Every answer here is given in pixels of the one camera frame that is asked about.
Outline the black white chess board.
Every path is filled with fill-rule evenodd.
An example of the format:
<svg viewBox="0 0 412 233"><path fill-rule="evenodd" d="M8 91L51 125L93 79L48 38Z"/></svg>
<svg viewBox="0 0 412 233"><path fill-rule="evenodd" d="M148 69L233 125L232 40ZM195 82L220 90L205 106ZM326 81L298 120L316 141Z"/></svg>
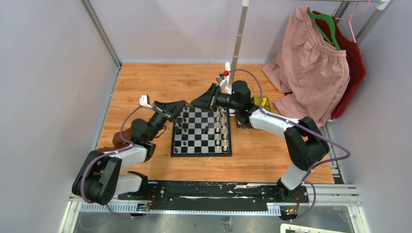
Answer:
<svg viewBox="0 0 412 233"><path fill-rule="evenodd" d="M176 118L172 128L171 157L231 157L232 143L230 132L229 110L218 107L221 111L225 109L225 117L217 117L216 111L211 112L196 107L184 107L180 115ZM183 112L188 112L188 133L184 133ZM179 126L177 119L182 118L182 126ZM179 127L181 134L175 134L174 128ZM208 134L204 133L205 126L208 126ZM187 134L188 139L182 140L182 135ZM228 151L223 151L223 141L228 140ZM221 152L217 152L216 141L221 141Z"/></svg>

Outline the gold tin box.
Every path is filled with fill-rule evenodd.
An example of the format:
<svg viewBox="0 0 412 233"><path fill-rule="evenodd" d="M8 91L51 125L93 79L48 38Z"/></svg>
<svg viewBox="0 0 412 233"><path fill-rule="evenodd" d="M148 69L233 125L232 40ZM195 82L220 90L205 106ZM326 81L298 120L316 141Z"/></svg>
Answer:
<svg viewBox="0 0 412 233"><path fill-rule="evenodd" d="M271 103L267 96L263 96L262 98L260 96L251 96L251 103L262 106L263 109L269 112L271 111L270 109ZM255 130L255 128L252 128L250 124L242 124L238 120L236 123L236 128L238 130Z"/></svg>

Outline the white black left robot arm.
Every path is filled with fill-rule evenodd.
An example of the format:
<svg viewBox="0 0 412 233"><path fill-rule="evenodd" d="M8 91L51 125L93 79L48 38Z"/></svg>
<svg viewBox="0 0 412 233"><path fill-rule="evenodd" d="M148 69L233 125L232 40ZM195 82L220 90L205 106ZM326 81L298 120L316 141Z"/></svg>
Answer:
<svg viewBox="0 0 412 233"><path fill-rule="evenodd" d="M186 104L185 100L167 103L154 101L149 104L147 98L142 96L137 108L152 110L154 114L150 120L133 120L131 139L126 139L123 132L119 132L120 140L126 143L123 148L89 152L72 184L72 194L87 203L100 205L106 205L114 196L124 193L130 193L136 200L146 199L149 194L147 176L132 171L126 174L120 172L151 159L156 148L152 141L165 128L167 121L178 117Z"/></svg>

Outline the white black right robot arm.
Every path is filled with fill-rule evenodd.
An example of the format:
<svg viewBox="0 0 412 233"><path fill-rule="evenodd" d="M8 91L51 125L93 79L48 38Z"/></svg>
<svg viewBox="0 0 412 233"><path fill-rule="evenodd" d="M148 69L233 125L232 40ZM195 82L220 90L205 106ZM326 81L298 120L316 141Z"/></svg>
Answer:
<svg viewBox="0 0 412 233"><path fill-rule="evenodd" d="M231 94L221 92L220 86L213 83L204 94L192 100L191 105L211 111L218 107L233 109L240 123L285 140L292 163L277 182L277 195L282 202L296 198L297 189L306 175L329 153L328 143L312 118L295 119L272 114L252 102L245 81L235 81Z"/></svg>

